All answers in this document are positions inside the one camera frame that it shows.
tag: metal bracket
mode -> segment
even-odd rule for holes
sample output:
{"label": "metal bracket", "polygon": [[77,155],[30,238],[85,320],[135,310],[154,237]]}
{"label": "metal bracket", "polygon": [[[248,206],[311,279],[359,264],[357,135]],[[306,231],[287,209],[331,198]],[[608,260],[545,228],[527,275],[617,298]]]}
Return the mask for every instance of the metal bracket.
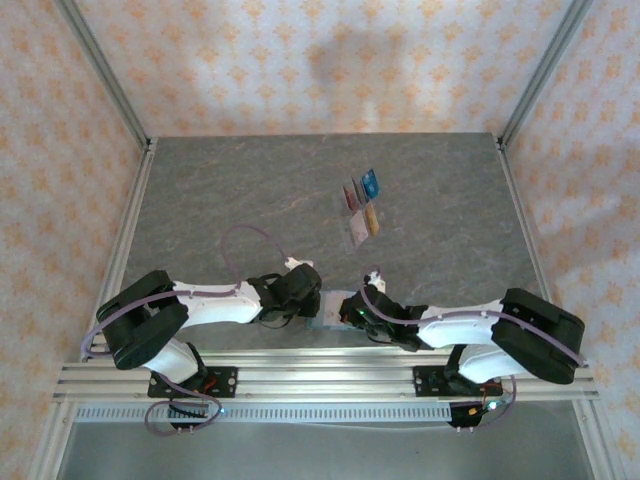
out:
{"label": "metal bracket", "polygon": [[[477,388],[461,392],[452,387],[446,379],[444,365],[424,365],[413,367],[413,387],[416,397],[482,397],[485,393],[481,385]],[[495,386],[494,382],[484,384],[487,397],[502,396],[502,386]]]}
{"label": "metal bracket", "polygon": [[[216,383],[205,394],[216,398],[235,398],[238,384],[236,367],[207,367],[207,372],[207,377],[215,377]],[[189,398],[189,395],[172,389],[156,373],[151,374],[147,395],[149,398]]]}

